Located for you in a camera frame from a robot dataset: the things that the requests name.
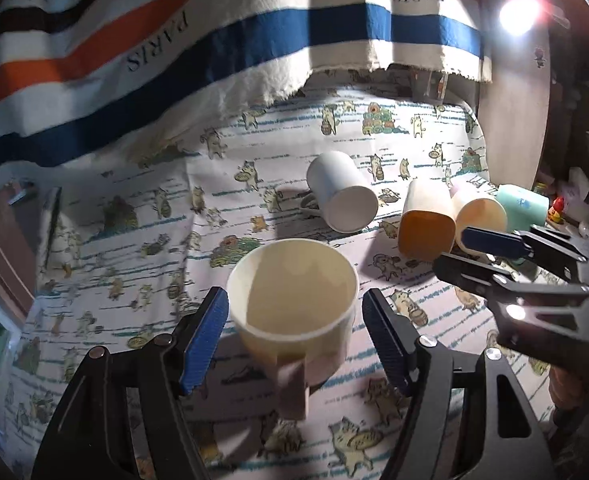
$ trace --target cup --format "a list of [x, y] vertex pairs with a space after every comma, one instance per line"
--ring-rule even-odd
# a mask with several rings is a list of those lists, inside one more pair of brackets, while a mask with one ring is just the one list
[[480, 255], [479, 251], [468, 249], [461, 240], [461, 233], [466, 227], [478, 227], [492, 231], [505, 231], [508, 218], [503, 206], [487, 193], [463, 182], [450, 188], [455, 208], [455, 240], [462, 251]]
[[495, 197], [506, 211], [507, 231], [528, 231], [532, 224], [543, 226], [550, 207], [547, 197], [514, 184], [499, 186]]
[[226, 290], [241, 340], [274, 381], [279, 415], [303, 420], [309, 386], [346, 359], [359, 291], [354, 266], [325, 243], [277, 240], [244, 256]]
[[422, 178], [411, 181], [397, 238], [402, 254], [425, 262], [452, 249], [455, 212], [444, 182]]
[[350, 155], [321, 153], [310, 164], [306, 180], [313, 193], [302, 200], [300, 210], [321, 216], [335, 231], [345, 234], [360, 231], [377, 216], [377, 194]]

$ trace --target teal cup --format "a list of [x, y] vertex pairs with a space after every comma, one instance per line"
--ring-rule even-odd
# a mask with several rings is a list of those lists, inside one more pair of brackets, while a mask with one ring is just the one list
[[503, 184], [495, 196], [508, 217], [507, 232], [528, 231], [532, 224], [543, 226], [548, 215], [548, 197], [514, 184]]

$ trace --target orange stripe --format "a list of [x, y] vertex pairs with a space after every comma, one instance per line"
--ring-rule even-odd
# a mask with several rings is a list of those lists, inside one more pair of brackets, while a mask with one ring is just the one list
[[88, 76], [159, 30], [188, 0], [154, 0], [104, 25], [68, 56], [18, 60], [0, 66], [0, 101], [39, 83]]

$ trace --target bolt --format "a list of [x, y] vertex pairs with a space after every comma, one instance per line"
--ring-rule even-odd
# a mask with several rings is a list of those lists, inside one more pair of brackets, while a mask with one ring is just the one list
[[154, 343], [156, 346], [169, 346], [172, 343], [172, 335], [171, 334], [159, 334], [154, 338]]
[[90, 349], [88, 355], [91, 359], [99, 359], [106, 354], [106, 349], [103, 346], [95, 346]]
[[437, 346], [437, 340], [433, 336], [427, 334], [420, 335], [419, 342], [428, 348], [434, 348]]
[[501, 359], [501, 350], [494, 348], [494, 346], [486, 348], [486, 357], [491, 361], [498, 361]]

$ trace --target striped towel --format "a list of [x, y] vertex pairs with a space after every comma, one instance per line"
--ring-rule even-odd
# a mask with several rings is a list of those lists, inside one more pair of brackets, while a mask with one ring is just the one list
[[270, 105], [316, 70], [489, 80], [480, 23], [478, 0], [5, 0], [0, 185]]

